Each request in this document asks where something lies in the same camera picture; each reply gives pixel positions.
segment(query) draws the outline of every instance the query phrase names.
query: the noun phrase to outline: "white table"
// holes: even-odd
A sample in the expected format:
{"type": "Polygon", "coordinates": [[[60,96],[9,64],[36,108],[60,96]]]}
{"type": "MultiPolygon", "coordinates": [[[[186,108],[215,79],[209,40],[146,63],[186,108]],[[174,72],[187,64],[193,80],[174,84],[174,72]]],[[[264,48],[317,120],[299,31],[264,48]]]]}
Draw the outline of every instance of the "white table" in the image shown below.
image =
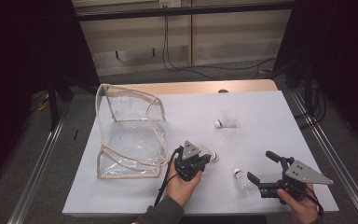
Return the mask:
{"type": "MultiPolygon", "coordinates": [[[[275,182],[282,178],[281,165],[265,156],[267,150],[279,156],[294,157],[319,171],[280,91],[159,97],[166,111],[170,154],[185,140],[218,154],[218,161],[207,164],[199,186],[186,205],[186,215],[255,215],[289,211],[289,207],[281,205],[278,199],[262,199],[258,191],[247,197],[239,192],[234,168],[250,171],[262,182],[275,182]],[[215,129],[213,123],[225,110],[237,114],[237,128],[215,129]]],[[[166,166],[159,178],[97,179],[100,145],[100,133],[94,122],[62,212],[75,217],[144,213],[158,195],[166,166]]],[[[338,211],[329,188],[314,187],[324,210],[338,211]]]]}

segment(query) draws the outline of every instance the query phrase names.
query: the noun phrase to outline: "gray floor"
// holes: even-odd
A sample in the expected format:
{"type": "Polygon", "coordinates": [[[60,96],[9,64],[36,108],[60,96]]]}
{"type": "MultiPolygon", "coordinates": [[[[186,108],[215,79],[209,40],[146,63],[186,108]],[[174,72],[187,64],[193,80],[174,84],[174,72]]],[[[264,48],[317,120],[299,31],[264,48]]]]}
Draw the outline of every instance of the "gray floor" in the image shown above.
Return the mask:
{"type": "MultiPolygon", "coordinates": [[[[221,63],[219,66],[242,67],[255,64],[247,63],[221,63]]],[[[249,70],[221,70],[213,68],[197,68],[198,72],[208,74],[216,79],[249,79],[255,77],[259,69],[271,68],[273,62],[263,64],[260,68],[249,70]]],[[[211,80],[198,73],[188,71],[170,72],[155,70],[138,72],[126,75],[104,76],[101,82],[113,84],[142,83],[142,82],[171,82],[211,80]]],[[[276,80],[277,86],[283,91],[293,113],[299,114],[296,104],[285,88],[284,77],[276,80]]],[[[133,217],[105,217],[105,218],[74,218],[62,214],[63,205],[75,177],[77,166],[83,150],[87,144],[88,136],[95,117],[93,96],[74,88],[75,99],[70,104],[70,110],[64,121],[60,137],[48,161],[37,192],[29,207],[24,223],[131,223],[133,217]]],[[[68,103],[60,102],[60,107],[68,103]]],[[[27,121],[17,145],[12,150],[5,165],[2,167],[0,178],[0,223],[7,223],[16,202],[21,196],[28,178],[34,169],[36,161],[48,138],[49,111],[35,111],[27,121]]],[[[351,175],[358,183],[358,134],[349,130],[346,120],[336,109],[333,103],[327,101],[327,114],[321,126],[330,142],[344,161],[351,175]]],[[[310,129],[302,131],[310,150],[320,168],[336,184],[330,187],[340,209],[337,213],[326,214],[326,223],[358,223],[358,210],[350,196],[341,184],[336,172],[326,159],[324,152],[310,129]]],[[[276,214],[267,216],[268,224],[292,223],[290,214],[276,214]]]]}

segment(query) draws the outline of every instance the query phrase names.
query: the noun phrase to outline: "person's arm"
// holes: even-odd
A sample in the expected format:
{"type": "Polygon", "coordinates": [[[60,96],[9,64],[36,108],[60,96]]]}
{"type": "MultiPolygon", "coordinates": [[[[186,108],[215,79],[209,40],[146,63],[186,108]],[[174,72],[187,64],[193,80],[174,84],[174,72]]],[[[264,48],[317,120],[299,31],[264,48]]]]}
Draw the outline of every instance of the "person's arm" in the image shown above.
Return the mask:
{"type": "Polygon", "coordinates": [[[183,207],[190,200],[194,189],[201,180],[201,172],[189,182],[185,182],[177,175],[174,161],[168,174],[168,179],[174,176],[167,186],[167,194],[156,206],[149,206],[147,212],[136,218],[133,223],[139,224],[176,224],[180,221],[185,210],[183,207]]]}
{"type": "MultiPolygon", "coordinates": [[[[312,197],[313,191],[312,184],[307,184],[310,189],[306,189],[306,193],[312,197]]],[[[317,205],[309,198],[305,197],[303,200],[298,202],[284,189],[278,189],[278,195],[284,200],[291,208],[293,220],[296,224],[324,224],[324,221],[318,215],[317,205]]]]}

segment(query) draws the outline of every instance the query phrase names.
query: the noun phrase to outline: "human hand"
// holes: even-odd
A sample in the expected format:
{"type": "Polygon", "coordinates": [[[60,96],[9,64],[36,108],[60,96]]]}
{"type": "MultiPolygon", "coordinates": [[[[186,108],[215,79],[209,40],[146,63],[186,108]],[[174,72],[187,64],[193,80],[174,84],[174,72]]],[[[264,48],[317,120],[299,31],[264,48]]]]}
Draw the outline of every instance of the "human hand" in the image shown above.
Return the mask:
{"type": "Polygon", "coordinates": [[[175,160],[173,160],[170,172],[168,173],[168,179],[174,176],[168,182],[167,195],[179,203],[182,207],[190,200],[194,189],[201,181],[201,171],[199,171],[192,180],[186,182],[176,172],[174,167],[175,160]]]}
{"type": "MultiPolygon", "coordinates": [[[[307,186],[313,191],[312,184],[307,184],[307,186]]],[[[310,197],[313,197],[312,192],[308,188],[306,188],[305,192],[310,197]]],[[[277,193],[292,208],[292,216],[296,224],[311,223],[318,218],[317,205],[309,198],[304,197],[303,200],[298,202],[284,189],[278,189],[277,193]]]]}

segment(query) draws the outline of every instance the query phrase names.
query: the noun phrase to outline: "transparent plastic bag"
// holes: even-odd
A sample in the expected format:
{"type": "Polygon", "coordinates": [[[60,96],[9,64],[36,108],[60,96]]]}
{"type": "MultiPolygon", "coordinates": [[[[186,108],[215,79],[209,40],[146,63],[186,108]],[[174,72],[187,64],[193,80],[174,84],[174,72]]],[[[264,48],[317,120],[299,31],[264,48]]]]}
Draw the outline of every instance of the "transparent plastic bag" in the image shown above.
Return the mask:
{"type": "Polygon", "coordinates": [[[95,109],[102,142],[98,178],[158,176],[168,161],[165,114],[159,98],[102,84],[95,109]]]}

